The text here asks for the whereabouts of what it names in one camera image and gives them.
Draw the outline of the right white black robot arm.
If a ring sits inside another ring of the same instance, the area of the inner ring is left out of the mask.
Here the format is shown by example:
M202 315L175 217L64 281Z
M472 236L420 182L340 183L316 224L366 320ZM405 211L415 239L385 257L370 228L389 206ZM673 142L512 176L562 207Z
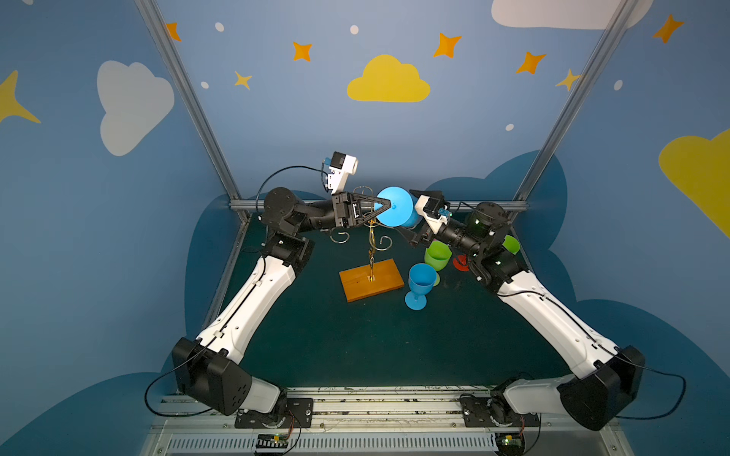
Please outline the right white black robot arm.
M464 255L475 278L530 323L570 368L563 377L500 385L489 402L492 422L509 426L520 415L561 414L600 431L636 399L643 354L631 346L619 348L549 292L506 247L509 220L501 206L484 201L460 222L440 193L420 192L414 211L425 222L414 239L440 241Z

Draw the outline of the red wine glass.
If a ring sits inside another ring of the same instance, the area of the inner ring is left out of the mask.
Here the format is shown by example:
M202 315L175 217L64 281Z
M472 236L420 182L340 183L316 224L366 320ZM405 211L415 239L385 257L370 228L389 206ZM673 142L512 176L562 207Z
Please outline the red wine glass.
M455 256L452 260L452 265L460 272L467 272L470 269L469 259L466 255Z

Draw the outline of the green wine glass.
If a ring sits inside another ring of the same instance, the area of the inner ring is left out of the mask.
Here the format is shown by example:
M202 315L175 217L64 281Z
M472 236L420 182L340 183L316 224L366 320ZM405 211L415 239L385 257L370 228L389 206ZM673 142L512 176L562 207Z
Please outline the green wine glass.
M424 253L424 262L436 271L435 286L438 286L441 279L439 272L446 268L452 258L450 246L444 242L432 241Z
M521 251L521 244L516 237L506 235L503 241L504 248L513 255L517 255Z

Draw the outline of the blue wine glass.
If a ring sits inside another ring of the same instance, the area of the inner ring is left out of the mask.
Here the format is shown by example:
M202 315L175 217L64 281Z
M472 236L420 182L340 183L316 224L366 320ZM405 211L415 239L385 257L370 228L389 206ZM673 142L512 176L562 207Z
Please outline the blue wine glass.
M406 306L413 311L423 310L428 303L427 294L433 290L437 272L426 263L418 263L409 271L409 289L405 296Z
M381 190L378 198L388 200L391 207L379 214L376 219L391 228L413 228L418 224L420 216L416 213L414 196L404 188L391 186Z

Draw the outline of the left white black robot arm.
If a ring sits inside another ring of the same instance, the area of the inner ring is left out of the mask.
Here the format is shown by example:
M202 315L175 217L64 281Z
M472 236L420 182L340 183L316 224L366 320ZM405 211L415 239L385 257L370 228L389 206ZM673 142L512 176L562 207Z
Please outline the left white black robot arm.
M253 272L221 315L195 339L181 338L172 350L180 393L223 415L244 409L281 420L283 390L240 364L260 323L311 257L315 244L304 233L363 226L393 207L389 199L359 193L305 203L285 187L269 191L260 220L270 234Z

